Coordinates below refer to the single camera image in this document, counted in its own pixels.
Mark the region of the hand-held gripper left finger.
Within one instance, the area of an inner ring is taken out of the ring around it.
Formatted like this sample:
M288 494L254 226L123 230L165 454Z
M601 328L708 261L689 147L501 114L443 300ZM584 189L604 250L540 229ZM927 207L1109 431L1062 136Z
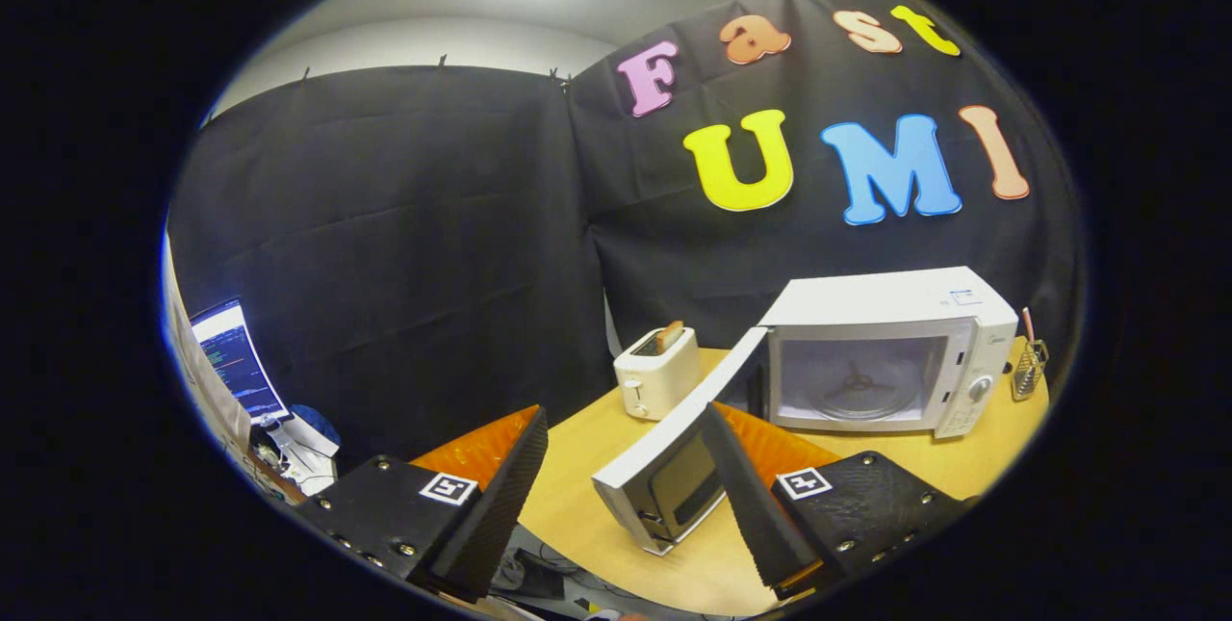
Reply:
M546 412L524 407L415 460L375 455L294 511L375 569L476 603L489 591L547 448Z

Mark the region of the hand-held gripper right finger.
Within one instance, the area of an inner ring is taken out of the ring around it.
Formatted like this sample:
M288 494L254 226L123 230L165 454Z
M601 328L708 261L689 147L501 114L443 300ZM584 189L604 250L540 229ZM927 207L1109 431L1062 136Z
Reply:
M758 575L780 600L885 568L963 515L963 501L886 457L839 457L721 402L703 442Z

